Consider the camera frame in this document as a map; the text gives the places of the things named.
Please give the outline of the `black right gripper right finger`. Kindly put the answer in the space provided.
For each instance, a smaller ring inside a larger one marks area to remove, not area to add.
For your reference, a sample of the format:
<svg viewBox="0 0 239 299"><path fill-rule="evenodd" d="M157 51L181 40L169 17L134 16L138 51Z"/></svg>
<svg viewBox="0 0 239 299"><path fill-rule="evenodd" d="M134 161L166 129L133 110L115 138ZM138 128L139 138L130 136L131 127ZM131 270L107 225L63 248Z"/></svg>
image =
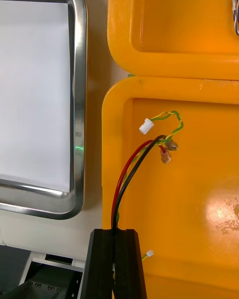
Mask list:
<svg viewBox="0 0 239 299"><path fill-rule="evenodd" d="M115 298L147 298L138 234L117 229L115 238Z"/></svg>

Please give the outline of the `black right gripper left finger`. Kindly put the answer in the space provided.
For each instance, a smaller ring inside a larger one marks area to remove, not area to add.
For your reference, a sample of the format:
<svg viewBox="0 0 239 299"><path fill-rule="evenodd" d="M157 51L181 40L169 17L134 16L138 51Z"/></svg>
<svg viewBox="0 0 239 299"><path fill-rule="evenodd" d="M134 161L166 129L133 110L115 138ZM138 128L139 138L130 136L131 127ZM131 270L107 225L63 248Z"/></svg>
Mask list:
<svg viewBox="0 0 239 299"><path fill-rule="evenodd" d="M113 295L113 237L111 230L95 229L89 240L81 285L82 299L111 299Z"/></svg>

